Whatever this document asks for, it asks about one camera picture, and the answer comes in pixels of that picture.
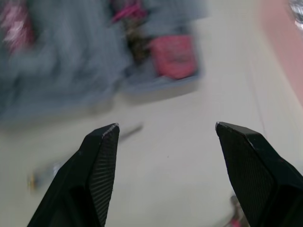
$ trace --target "brown object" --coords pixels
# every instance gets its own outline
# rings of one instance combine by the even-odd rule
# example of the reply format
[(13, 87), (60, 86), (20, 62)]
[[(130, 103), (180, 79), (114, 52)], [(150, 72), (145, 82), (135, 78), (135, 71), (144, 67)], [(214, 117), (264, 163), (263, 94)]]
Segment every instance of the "brown object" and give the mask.
[(139, 19), (131, 17), (124, 19), (127, 46), (136, 64), (142, 63), (150, 55), (148, 48), (150, 39), (143, 36), (140, 25), (141, 20)]

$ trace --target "gray fabric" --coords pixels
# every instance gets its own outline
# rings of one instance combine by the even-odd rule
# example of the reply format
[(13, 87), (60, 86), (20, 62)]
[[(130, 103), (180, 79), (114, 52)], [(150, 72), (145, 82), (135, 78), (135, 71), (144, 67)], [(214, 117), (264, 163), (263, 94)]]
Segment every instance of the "gray fabric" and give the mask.
[[(144, 32), (180, 33), (181, 22), (190, 17), (178, 1), (146, 0), (152, 10)], [(132, 58), (121, 23), (110, 23), (105, 0), (30, 0), (28, 5), (39, 37), (34, 48), (11, 56), (0, 47), (0, 121), (91, 105), (109, 98), (118, 80), (131, 92), (180, 83), (159, 78), (151, 61), (126, 77)]]

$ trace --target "white floor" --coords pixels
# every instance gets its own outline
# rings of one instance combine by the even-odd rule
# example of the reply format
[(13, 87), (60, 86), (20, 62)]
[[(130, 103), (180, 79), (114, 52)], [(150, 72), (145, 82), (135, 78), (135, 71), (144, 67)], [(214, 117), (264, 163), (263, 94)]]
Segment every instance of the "white floor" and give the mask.
[(258, 28), (256, 1), (208, 6), (210, 17), (193, 23), (205, 66), (196, 91), (142, 97), (149, 102), (117, 95), (108, 111), (0, 131), (0, 226), (26, 226), (37, 208), (43, 193), (29, 193), (30, 170), (76, 151), (86, 134), (112, 122), (122, 130), (144, 122), (144, 129), (119, 145), (107, 227), (222, 226), (232, 188), (216, 121), (261, 132), (303, 170), (303, 110)]

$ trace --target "clutter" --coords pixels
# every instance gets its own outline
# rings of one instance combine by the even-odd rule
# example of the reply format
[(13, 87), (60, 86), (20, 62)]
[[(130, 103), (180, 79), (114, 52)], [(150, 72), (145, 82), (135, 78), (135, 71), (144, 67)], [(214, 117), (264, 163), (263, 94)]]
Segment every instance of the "clutter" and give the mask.
[(0, 122), (91, 107), (110, 101), (117, 89), (137, 95), (199, 79), (199, 70), (160, 75), (151, 56), (152, 38), (192, 35), (181, 5), (179, 0), (29, 0), (37, 40), (13, 57), (0, 49)]

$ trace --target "pink handle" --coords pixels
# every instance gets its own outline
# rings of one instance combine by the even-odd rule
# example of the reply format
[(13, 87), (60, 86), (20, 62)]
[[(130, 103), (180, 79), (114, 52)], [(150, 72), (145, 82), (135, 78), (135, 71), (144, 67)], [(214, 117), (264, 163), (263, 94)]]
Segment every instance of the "pink handle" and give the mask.
[(114, 17), (113, 21), (116, 22), (124, 17), (135, 17), (135, 18), (143, 18), (147, 15), (146, 11), (141, 8), (140, 0), (133, 5), (126, 4), (125, 8), (118, 12)]

